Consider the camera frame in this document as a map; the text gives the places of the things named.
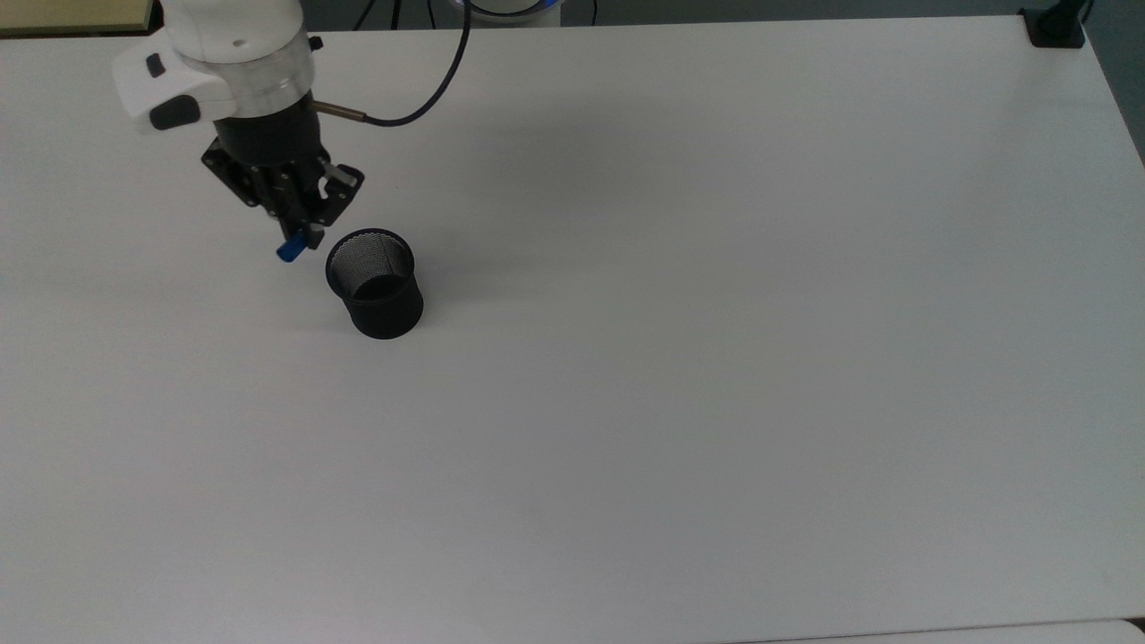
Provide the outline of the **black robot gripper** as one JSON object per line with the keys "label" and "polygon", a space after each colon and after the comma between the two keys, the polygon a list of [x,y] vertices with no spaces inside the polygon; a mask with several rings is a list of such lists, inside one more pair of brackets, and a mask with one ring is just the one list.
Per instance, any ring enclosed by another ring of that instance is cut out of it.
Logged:
{"label": "black robot gripper", "polygon": [[[327,159],[310,99],[278,113],[221,119],[214,128],[203,165],[246,207],[262,209],[287,243],[317,249],[365,181],[360,170]],[[291,163],[307,163],[302,195],[294,172],[278,167]]]}

